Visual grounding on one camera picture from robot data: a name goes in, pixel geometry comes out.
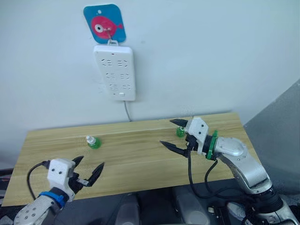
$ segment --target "white wall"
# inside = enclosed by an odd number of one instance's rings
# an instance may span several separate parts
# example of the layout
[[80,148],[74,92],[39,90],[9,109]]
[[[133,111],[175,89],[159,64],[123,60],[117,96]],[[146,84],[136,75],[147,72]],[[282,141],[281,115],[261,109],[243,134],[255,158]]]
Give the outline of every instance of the white wall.
[[[83,16],[99,0],[0,2],[0,168],[28,130],[127,121],[105,95]],[[237,111],[300,77],[298,0],[115,0],[136,65],[133,120]]]

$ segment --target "white power strip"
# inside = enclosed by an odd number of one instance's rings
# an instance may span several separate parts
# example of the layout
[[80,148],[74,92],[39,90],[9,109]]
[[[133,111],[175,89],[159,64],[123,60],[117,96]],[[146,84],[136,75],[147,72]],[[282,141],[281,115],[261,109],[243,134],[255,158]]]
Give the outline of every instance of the white power strip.
[[113,100],[135,100],[133,52],[129,47],[97,45],[94,54],[108,93]]

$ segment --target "white cord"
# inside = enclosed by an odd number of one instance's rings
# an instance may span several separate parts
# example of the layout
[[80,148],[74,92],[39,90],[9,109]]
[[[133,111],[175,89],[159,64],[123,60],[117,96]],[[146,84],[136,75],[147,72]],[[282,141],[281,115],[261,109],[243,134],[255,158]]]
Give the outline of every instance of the white cord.
[[124,102],[124,107],[125,107],[125,111],[126,111],[126,114],[127,114],[128,120],[129,120],[129,122],[131,122],[132,120],[131,120],[131,118],[130,118],[130,116],[129,116],[129,113],[128,113],[128,110],[127,110],[126,101],[123,101],[123,102]]

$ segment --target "pink fish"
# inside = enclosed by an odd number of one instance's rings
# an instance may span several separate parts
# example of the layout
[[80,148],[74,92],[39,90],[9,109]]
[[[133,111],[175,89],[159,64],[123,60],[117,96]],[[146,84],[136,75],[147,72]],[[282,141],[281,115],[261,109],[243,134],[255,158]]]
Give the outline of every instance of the pink fish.
[[102,39],[109,39],[108,31],[112,37],[115,34],[117,28],[123,29],[122,24],[119,24],[117,26],[113,21],[101,15],[96,16],[92,19],[91,26],[94,33]]

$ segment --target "gray wall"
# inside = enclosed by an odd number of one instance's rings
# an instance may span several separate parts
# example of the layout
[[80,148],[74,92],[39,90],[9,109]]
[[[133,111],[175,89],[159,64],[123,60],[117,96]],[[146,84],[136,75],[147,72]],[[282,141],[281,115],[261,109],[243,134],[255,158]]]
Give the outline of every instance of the gray wall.
[[274,187],[282,194],[300,193],[300,80],[245,130]]

